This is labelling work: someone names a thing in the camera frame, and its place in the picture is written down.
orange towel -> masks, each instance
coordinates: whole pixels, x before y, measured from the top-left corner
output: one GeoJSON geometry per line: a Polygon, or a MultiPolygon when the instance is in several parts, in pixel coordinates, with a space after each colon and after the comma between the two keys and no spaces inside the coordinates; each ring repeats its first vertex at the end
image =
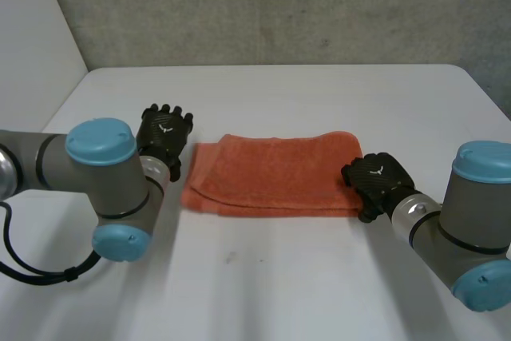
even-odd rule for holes
{"type": "Polygon", "coordinates": [[[198,144],[181,196],[186,208],[239,217],[357,216],[341,168],[362,151],[355,136],[300,139],[224,136],[198,144]]]}

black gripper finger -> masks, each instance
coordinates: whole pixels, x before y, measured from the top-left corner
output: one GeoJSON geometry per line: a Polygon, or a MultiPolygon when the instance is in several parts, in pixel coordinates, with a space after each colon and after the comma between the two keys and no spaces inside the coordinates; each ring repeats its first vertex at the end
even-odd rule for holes
{"type": "Polygon", "coordinates": [[[183,109],[180,106],[176,105],[174,107],[174,110],[172,111],[172,115],[181,116],[181,112],[183,112],[183,109]]]}
{"type": "Polygon", "coordinates": [[[347,187],[351,186],[350,176],[348,174],[348,171],[350,170],[350,168],[351,168],[351,166],[349,166],[349,165],[344,165],[341,168],[341,175],[343,175],[344,184],[346,184],[347,187]]]}

white table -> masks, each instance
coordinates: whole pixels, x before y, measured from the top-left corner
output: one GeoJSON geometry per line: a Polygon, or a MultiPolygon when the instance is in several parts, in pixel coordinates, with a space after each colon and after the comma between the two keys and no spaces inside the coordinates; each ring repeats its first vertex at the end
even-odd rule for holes
{"type": "MultiPolygon", "coordinates": [[[[311,137],[354,133],[388,151],[442,200],[459,145],[511,141],[511,124],[450,65],[311,65],[99,69],[47,132],[94,117],[137,131],[153,102],[195,115],[191,142],[225,133],[311,137]]],[[[182,156],[186,175],[192,146],[182,156]]],[[[184,177],[167,191],[148,255],[99,266],[71,284],[28,287],[0,276],[5,340],[504,340],[511,307],[465,309],[390,222],[232,219],[183,210],[184,177]]],[[[86,196],[30,191],[10,199],[12,239],[34,266],[63,270],[90,252],[86,196]]],[[[8,260],[5,251],[1,260],[8,260]]]]}

robotic arm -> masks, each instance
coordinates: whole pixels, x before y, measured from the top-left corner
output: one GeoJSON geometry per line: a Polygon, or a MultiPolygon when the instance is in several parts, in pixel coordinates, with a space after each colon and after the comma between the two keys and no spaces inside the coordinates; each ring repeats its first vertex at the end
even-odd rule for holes
{"type": "MultiPolygon", "coordinates": [[[[170,112],[168,105],[152,105],[142,114],[137,138],[126,123],[112,118],[87,121],[68,135],[0,131],[0,201],[27,189],[83,192],[96,212],[94,252],[83,268],[66,271],[64,280],[75,280],[99,257],[135,261],[145,253],[164,191],[180,178],[179,155],[193,127],[192,114],[182,117],[181,112],[180,107],[170,112]]],[[[21,261],[8,237],[10,207],[0,204],[7,209],[4,242],[21,261]]],[[[28,284],[43,281],[5,264],[0,272],[28,284]]]]}
{"type": "Polygon", "coordinates": [[[369,154],[342,169],[363,201],[358,218],[386,213],[438,278],[473,311],[511,302],[511,145],[472,141],[453,162],[444,204],[419,192],[388,153],[369,154]]]}

